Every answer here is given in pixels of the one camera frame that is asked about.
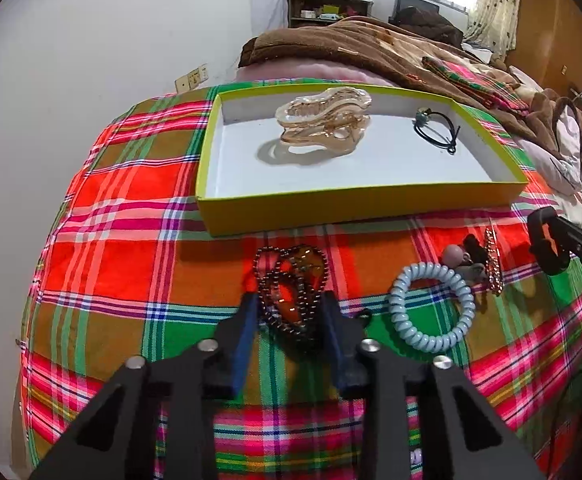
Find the checkered cloth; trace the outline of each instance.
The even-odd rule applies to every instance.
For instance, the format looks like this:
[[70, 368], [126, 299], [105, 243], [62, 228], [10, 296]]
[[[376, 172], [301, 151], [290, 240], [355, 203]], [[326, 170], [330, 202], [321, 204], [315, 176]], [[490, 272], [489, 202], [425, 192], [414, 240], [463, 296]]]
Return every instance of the checkered cloth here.
[[462, 65], [434, 57], [423, 57], [422, 65], [431, 72], [449, 80], [465, 94], [470, 95], [487, 108], [499, 108], [518, 115], [529, 113], [529, 105], [505, 83], [486, 75], [471, 72]]
[[[474, 325], [448, 355], [529, 452], [544, 460], [558, 393], [582, 366], [582, 266], [575, 259], [567, 272], [551, 277], [529, 253], [526, 216], [556, 205], [529, 159], [493, 118], [467, 108], [529, 179], [511, 208], [214, 239], [193, 197], [213, 99], [222, 91], [288, 83], [239, 83], [154, 98], [98, 137], [55, 219], [23, 316], [21, 400], [33, 464], [127, 357], [168, 358], [211, 336], [215, 324], [235, 312], [242, 293], [255, 289], [251, 260], [260, 246], [318, 246], [329, 261], [327, 288], [343, 313], [368, 308], [370, 337], [401, 355], [430, 359], [394, 331], [388, 288], [405, 265], [435, 261], [447, 244], [468, 234], [482, 240], [489, 218], [501, 245], [504, 293], [496, 298], [484, 286], [474, 288]], [[411, 290], [406, 304], [413, 322], [432, 335], [448, 332], [458, 318], [457, 303], [443, 286]], [[580, 378], [565, 415], [582, 401]], [[242, 395], [215, 419], [220, 475], [353, 479], [363, 412], [361, 401], [338, 400], [324, 362], [290, 358], [261, 328]], [[417, 446], [414, 402], [409, 415], [409, 440]], [[562, 428], [564, 452], [568, 424]], [[161, 429], [164, 436], [164, 424]], [[163, 453], [164, 444], [157, 450], [156, 478]]]

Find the electrical outlet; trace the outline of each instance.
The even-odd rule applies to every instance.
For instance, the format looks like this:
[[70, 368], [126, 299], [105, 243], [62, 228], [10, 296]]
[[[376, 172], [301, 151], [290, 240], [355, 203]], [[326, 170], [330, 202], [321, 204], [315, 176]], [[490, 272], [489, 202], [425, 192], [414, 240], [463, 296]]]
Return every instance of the electrical outlet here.
[[209, 79], [209, 70], [207, 69], [207, 64], [204, 63], [203, 65], [200, 65], [199, 71], [200, 71], [200, 81], [204, 82], [207, 79]]
[[189, 87], [188, 75], [183, 75], [182, 77], [175, 79], [175, 91], [178, 94], [181, 94], [182, 92], [188, 92], [189, 90], [191, 90], [191, 87]]
[[199, 69], [192, 70], [187, 74], [189, 78], [189, 88], [192, 90], [196, 89], [197, 86], [200, 84], [200, 71]]

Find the silver screw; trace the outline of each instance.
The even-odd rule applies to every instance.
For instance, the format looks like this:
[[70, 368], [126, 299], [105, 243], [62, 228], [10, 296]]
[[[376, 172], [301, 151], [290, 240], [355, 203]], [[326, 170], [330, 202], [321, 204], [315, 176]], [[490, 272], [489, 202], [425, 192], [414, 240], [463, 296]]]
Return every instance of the silver screw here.
[[124, 363], [124, 366], [131, 368], [132, 370], [139, 370], [146, 364], [146, 359], [141, 355], [133, 355], [129, 357]]
[[217, 350], [218, 346], [219, 345], [215, 339], [202, 339], [202, 341], [197, 344], [197, 349], [200, 352], [214, 352]]
[[440, 370], [449, 370], [453, 366], [453, 361], [446, 355], [436, 355], [433, 358], [433, 365], [436, 368], [440, 368]]
[[380, 350], [380, 343], [375, 339], [363, 339], [360, 342], [360, 348], [365, 352], [377, 352]]

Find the light blue coil hair tie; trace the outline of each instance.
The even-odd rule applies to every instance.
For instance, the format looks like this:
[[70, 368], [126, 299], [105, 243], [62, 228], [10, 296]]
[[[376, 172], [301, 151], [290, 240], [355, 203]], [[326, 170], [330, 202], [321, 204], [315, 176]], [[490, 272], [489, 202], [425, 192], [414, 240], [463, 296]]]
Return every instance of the light blue coil hair tie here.
[[[423, 334], [409, 320], [404, 300], [411, 282], [421, 278], [439, 280], [449, 285], [449, 288], [460, 300], [462, 306], [460, 319], [456, 326], [445, 335]], [[393, 282], [393, 288], [389, 293], [389, 312], [391, 313], [391, 322], [394, 324], [398, 335], [408, 345], [423, 352], [437, 354], [453, 348], [469, 332], [476, 316], [476, 304], [474, 303], [474, 295], [471, 293], [471, 288], [466, 285], [465, 280], [455, 270], [449, 269], [445, 265], [420, 262], [419, 264], [411, 264], [408, 267], [404, 267], [402, 274]]]

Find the curtain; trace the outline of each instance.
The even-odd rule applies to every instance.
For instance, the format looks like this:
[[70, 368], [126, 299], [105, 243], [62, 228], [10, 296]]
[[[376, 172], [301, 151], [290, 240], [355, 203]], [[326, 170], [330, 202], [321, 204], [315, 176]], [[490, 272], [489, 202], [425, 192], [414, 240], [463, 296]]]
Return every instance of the curtain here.
[[516, 48], [520, 0], [477, 0], [469, 12], [465, 41], [473, 41], [504, 56]]

